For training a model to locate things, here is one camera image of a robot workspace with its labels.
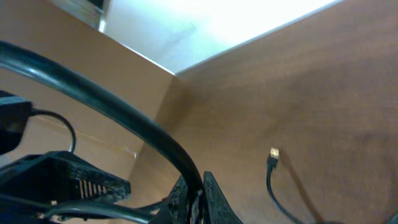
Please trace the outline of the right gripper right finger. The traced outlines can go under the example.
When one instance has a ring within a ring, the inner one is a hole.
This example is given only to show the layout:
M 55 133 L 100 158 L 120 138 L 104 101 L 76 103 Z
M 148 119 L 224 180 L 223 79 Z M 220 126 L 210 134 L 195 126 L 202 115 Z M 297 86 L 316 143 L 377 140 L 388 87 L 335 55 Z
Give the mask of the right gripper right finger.
M 243 224 L 233 212 L 214 175 L 210 171 L 203 174 L 205 203 L 203 205 L 204 224 Z

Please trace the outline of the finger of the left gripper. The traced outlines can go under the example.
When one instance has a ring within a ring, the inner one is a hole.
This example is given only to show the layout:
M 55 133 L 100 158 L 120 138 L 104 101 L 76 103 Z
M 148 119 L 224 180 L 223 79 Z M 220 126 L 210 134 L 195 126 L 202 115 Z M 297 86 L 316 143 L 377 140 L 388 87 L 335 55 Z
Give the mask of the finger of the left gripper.
M 131 194 L 128 181 L 67 151 L 24 156 L 1 168 L 1 193 L 40 203 L 115 203 Z

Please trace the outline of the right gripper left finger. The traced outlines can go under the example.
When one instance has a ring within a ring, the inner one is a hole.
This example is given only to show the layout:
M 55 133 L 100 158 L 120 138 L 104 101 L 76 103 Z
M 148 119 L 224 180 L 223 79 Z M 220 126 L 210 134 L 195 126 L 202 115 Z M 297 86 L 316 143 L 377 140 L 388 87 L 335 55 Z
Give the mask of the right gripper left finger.
M 188 187 L 182 176 L 178 178 L 169 196 L 161 205 L 160 210 L 149 224 L 187 224 L 190 223 L 188 214 L 190 202 Z

